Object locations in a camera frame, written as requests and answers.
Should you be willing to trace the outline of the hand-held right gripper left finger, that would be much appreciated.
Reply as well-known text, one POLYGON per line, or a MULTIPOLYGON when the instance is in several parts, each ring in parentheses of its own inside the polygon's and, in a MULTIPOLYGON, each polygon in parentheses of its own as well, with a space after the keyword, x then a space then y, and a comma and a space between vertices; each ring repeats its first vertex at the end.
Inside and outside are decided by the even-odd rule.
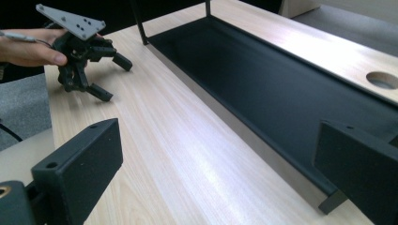
POLYGON ((83 225, 123 163, 118 120, 93 124, 31 169, 40 225, 83 225))

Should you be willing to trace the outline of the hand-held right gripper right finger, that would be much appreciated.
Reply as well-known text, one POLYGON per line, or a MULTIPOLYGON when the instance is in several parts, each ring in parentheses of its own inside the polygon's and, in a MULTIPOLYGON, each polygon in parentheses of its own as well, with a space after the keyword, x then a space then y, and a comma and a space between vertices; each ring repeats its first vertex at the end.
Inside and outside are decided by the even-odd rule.
POLYGON ((324 121, 314 166, 375 225, 398 225, 398 138, 324 121))

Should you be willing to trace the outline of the black metal two-tier rack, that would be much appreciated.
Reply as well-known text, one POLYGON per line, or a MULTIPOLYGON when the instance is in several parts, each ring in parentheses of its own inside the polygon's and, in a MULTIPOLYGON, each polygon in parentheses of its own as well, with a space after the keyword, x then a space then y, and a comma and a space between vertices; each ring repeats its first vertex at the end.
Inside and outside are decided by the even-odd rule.
POLYGON ((351 202, 314 166, 322 122, 398 138, 398 103, 211 13, 142 41, 322 213, 351 202))

